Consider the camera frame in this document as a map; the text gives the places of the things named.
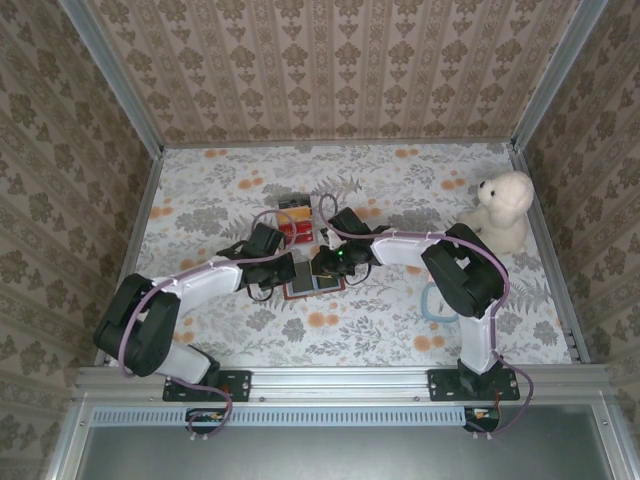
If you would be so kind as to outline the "grey credit card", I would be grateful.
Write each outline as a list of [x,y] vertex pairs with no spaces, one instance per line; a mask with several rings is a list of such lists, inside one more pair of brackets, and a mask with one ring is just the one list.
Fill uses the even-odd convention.
[[294,295],[306,295],[315,290],[311,266],[308,261],[295,264],[295,279],[291,282]]

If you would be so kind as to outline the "brown leather card holder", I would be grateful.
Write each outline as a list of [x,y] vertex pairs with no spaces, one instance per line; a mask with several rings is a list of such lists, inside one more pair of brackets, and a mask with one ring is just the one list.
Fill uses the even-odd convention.
[[299,300],[299,299],[304,299],[304,298],[308,298],[308,297],[319,297],[319,296],[326,296],[326,295],[330,295],[330,294],[335,294],[335,293],[339,293],[341,291],[335,291],[335,292],[330,292],[330,293],[324,293],[324,294],[319,294],[318,292],[316,292],[315,290],[309,294],[306,295],[294,295],[291,291],[291,284],[289,285],[284,285],[283,287],[284,290],[284,298],[286,300]]

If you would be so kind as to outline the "red yellow card box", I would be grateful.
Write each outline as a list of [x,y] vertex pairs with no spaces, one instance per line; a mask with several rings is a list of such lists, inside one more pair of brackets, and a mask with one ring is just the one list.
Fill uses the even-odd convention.
[[294,244],[307,244],[314,240],[313,225],[310,221],[280,224],[279,230],[283,234],[292,235],[293,240],[291,243]]

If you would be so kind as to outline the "white plush bear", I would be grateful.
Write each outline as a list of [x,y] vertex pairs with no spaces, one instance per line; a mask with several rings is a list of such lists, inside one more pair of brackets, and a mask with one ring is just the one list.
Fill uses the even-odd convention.
[[534,186],[524,173],[512,171],[483,181],[477,189],[479,205],[461,212],[456,220],[471,228],[496,255],[524,251],[528,233],[527,212]]

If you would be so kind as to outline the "black connector board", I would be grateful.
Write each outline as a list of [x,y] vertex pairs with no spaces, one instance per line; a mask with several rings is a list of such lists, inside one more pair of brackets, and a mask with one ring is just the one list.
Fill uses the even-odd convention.
[[465,425],[471,433],[492,433],[500,423],[500,410],[497,407],[465,407]]
[[192,408],[185,413],[186,429],[192,435],[211,435],[224,421],[225,408]]

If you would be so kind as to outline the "grey metal panel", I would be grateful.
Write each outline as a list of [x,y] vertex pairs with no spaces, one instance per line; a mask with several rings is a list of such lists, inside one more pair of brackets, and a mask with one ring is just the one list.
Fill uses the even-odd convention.
[[531,408],[511,429],[98,426],[73,408],[46,480],[640,480],[619,408],[601,399]]

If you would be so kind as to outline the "aluminium table back rail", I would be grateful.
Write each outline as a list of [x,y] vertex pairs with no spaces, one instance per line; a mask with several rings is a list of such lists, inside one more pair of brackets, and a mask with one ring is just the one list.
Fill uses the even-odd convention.
[[472,144],[512,144],[508,137],[489,138],[399,138],[399,139],[342,139],[342,140],[274,140],[252,142],[218,142],[165,144],[164,150],[206,149],[206,148],[262,148],[262,147],[316,147],[316,146],[359,146],[359,145],[472,145]]

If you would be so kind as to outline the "aluminium mounting rail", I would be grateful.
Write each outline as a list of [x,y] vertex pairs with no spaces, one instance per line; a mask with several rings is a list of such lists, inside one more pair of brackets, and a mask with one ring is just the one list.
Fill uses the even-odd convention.
[[[431,402],[430,366],[253,367],[247,405],[423,405]],[[606,369],[596,364],[524,365],[534,385],[533,405],[593,404],[614,391]],[[162,402],[160,377],[126,379],[109,367],[83,368],[71,402],[151,405]]]

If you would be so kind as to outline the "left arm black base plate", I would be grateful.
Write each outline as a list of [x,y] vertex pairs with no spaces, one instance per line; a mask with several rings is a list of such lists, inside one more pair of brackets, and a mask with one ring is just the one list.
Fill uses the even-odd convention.
[[[218,370],[207,373],[198,383],[202,387],[214,387],[225,392],[233,401],[247,402],[252,387],[252,372],[249,370]],[[224,402],[221,395],[186,387],[175,380],[167,379],[164,384],[162,399],[165,402]]]

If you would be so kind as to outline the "aluminium table side rail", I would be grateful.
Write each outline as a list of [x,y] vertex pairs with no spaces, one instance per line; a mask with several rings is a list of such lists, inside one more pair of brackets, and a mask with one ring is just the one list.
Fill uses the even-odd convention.
[[144,296],[144,291],[149,292],[152,289],[150,280],[141,275],[135,275],[135,267],[158,188],[161,169],[162,160],[156,159],[152,163],[117,288],[93,335],[93,343],[98,349],[98,358],[94,362],[96,367],[103,367],[107,356],[118,357],[127,323],[135,310],[135,303]]
[[540,201],[527,214],[522,253],[507,258],[511,291],[497,318],[499,350],[518,364],[589,364]]

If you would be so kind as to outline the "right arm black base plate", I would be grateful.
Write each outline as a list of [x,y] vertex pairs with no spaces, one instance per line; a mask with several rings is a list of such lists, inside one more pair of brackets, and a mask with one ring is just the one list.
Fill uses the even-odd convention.
[[458,369],[432,369],[427,372],[430,400],[445,401],[516,401],[521,398],[515,373],[499,369],[477,375]]

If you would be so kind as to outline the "aluminium frame post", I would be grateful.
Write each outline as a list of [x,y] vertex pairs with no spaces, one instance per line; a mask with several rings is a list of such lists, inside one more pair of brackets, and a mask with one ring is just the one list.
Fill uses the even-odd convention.
[[516,152],[522,152],[531,140],[607,3],[608,0],[580,0],[511,137]]
[[59,1],[151,159],[159,160],[164,149],[163,141],[133,83],[128,79],[123,62],[117,58],[115,49],[110,46],[107,36],[91,12],[88,0]]

